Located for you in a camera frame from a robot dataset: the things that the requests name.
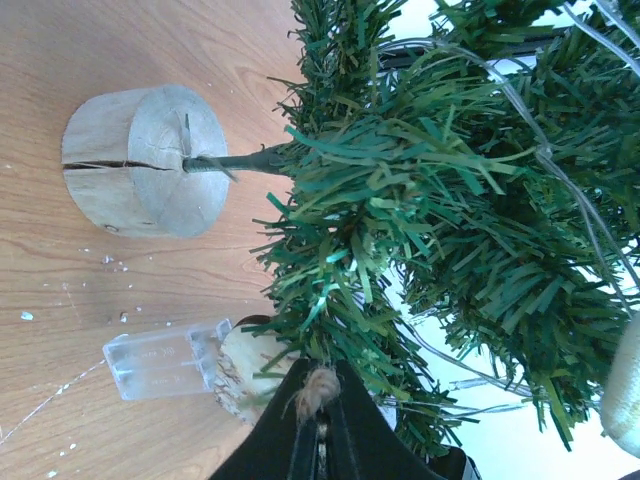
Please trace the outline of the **beige wooden heart ornament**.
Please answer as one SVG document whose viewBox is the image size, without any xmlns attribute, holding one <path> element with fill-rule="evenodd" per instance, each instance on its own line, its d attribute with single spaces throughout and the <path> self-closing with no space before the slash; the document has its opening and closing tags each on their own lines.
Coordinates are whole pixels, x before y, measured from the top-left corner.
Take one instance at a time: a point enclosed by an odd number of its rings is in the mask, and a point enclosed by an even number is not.
<svg viewBox="0 0 640 480">
<path fill-rule="evenodd" d="M 267 315 L 241 319 L 221 342 L 218 350 L 213 390 L 218 403 L 229 413 L 254 426 L 275 396 L 286 374 L 300 359 L 300 353 L 285 351 L 286 345 L 267 328 L 258 335 L 244 328 L 269 326 Z M 285 396 L 286 411 L 303 422 L 318 413 L 341 393 L 334 367 L 320 364 L 305 367 L 302 378 L 294 382 L 293 392 Z"/>
</svg>

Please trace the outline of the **clear plastic battery box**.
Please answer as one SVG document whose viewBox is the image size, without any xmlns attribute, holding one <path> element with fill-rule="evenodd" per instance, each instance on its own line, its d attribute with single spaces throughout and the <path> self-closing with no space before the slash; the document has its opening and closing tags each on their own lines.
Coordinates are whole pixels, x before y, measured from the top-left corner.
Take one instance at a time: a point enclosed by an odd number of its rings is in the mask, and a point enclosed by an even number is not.
<svg viewBox="0 0 640 480">
<path fill-rule="evenodd" d="M 167 327 L 122 334 L 103 346 L 118 392 L 126 401 L 209 393 L 232 323 Z"/>
</svg>

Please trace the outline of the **small green christmas tree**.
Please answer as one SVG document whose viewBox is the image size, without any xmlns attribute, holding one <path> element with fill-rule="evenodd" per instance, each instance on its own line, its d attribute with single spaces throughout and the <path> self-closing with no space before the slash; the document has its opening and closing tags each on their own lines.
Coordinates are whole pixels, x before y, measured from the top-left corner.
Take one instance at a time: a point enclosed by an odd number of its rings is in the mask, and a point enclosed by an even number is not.
<svg viewBox="0 0 640 480">
<path fill-rule="evenodd" d="M 384 296 L 397 268 L 410 299 L 408 266 L 442 247 L 438 223 L 463 201 L 496 187 L 509 167 L 481 158 L 453 128 L 467 108 L 487 111 L 489 90 L 447 54 L 428 56 L 431 35 L 396 40 L 398 1 L 296 1 L 302 81 L 281 105 L 289 140 L 231 156 L 206 103 L 177 85 L 105 94 L 84 103 L 62 140 L 62 162 L 76 204 L 96 225 L 122 236 L 192 237 L 218 216 L 240 171 L 288 177 L 287 199 L 270 197 L 278 217 L 263 227 L 259 261 L 273 271 L 266 293 L 270 327 L 287 352 L 351 362 L 376 394 L 401 404 L 398 433 L 415 452 L 438 454 L 457 420 L 429 377 L 401 315 Z M 509 375 L 487 349 L 505 386 L 525 388 L 540 426 L 564 443 L 594 409 L 569 417 L 535 403 L 521 374 Z"/>
</svg>

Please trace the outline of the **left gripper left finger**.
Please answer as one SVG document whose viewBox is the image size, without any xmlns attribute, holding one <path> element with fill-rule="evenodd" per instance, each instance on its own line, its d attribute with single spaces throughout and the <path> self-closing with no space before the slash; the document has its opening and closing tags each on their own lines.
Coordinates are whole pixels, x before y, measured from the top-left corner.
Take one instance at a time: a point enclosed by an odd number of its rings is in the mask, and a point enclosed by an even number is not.
<svg viewBox="0 0 640 480">
<path fill-rule="evenodd" d="M 313 360 L 297 360 L 253 430 L 210 476 L 211 480 L 323 479 L 325 415 L 296 406 Z"/>
</svg>

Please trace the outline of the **snowman ornament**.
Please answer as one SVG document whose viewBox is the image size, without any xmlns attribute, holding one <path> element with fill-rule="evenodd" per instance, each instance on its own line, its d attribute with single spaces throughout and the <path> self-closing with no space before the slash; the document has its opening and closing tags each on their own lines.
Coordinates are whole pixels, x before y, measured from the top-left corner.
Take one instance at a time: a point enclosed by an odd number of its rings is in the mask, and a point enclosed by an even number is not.
<svg viewBox="0 0 640 480">
<path fill-rule="evenodd" d="M 618 344 L 600 403 L 604 432 L 625 452 L 639 457 L 639 313 Z"/>
</svg>

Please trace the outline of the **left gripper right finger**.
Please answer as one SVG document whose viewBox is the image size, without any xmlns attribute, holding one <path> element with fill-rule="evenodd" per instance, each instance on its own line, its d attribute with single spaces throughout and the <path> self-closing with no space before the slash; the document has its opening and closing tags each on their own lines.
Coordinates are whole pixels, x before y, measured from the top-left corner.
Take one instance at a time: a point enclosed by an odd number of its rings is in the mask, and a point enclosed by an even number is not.
<svg viewBox="0 0 640 480">
<path fill-rule="evenodd" d="M 335 366 L 340 393 L 324 408 L 330 479 L 437 480 L 388 425 L 351 365 Z"/>
</svg>

